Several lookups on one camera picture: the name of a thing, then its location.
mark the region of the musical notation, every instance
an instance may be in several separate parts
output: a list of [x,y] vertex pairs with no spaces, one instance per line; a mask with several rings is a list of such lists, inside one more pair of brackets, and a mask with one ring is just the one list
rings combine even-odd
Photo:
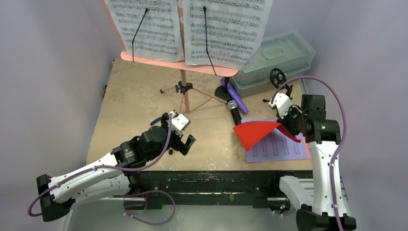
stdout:
[[[184,59],[174,0],[105,0],[105,3],[127,53],[164,62]],[[134,37],[146,8],[149,10]]]
[[210,56],[214,65],[248,65],[262,42],[271,6],[266,0],[183,0],[186,63],[210,64]]
[[206,1],[208,3],[219,3],[219,4],[224,4],[228,6],[233,6],[233,7],[242,7],[246,9],[254,9],[256,11],[263,11],[264,10],[264,0],[240,0],[242,3],[237,3],[237,1],[232,1],[232,0],[197,0],[197,1]]

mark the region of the wooden table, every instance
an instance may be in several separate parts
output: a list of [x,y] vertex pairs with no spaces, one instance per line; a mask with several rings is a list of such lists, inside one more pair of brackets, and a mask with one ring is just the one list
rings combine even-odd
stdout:
[[[214,92],[220,85],[214,75],[187,71],[187,81],[197,87]],[[105,98],[90,144],[87,164],[101,158],[122,142],[140,135],[150,122],[164,112],[178,107],[179,94],[175,91],[160,93],[163,87],[179,81],[179,70],[149,64],[139,64],[116,58]],[[249,113],[243,119],[275,118],[262,99],[270,99],[273,90],[243,98]],[[300,105],[300,82],[294,83],[293,102]],[[194,107],[207,100],[206,96],[189,91]],[[191,114],[185,114],[191,124],[184,131],[196,142],[188,155],[178,152],[165,154],[149,170],[311,170],[311,160],[247,163],[246,151],[234,134],[234,122],[226,105],[211,100]]]

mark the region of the container lid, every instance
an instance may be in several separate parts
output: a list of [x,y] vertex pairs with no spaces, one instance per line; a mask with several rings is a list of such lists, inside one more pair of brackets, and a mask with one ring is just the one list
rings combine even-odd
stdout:
[[313,54],[314,49],[297,32],[289,31],[264,38],[258,52],[254,55],[252,66],[243,69],[249,73],[269,66],[279,67],[280,64]]

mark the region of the plastic storage box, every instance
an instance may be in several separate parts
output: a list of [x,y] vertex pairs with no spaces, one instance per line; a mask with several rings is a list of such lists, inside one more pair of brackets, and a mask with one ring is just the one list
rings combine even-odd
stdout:
[[274,88],[270,71],[277,67],[287,79],[303,75],[315,57],[315,50],[296,31],[264,38],[254,55],[252,67],[238,71],[231,84],[241,97]]

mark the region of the purple tube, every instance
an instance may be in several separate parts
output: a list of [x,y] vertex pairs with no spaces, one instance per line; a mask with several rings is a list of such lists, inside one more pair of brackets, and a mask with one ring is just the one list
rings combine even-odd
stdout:
[[[224,80],[225,80],[225,77],[223,77],[223,78],[221,79],[221,85],[223,85],[223,86],[224,86]],[[241,109],[241,111],[242,111],[244,114],[247,114],[247,113],[248,113],[248,108],[246,108],[245,104],[244,104],[243,101],[241,100],[241,97],[240,97],[240,96],[238,95],[238,93],[235,91],[234,87],[231,85],[230,82],[227,84],[227,91],[228,91],[228,93],[231,95],[231,97],[235,100],[235,102],[237,102],[238,107]]]

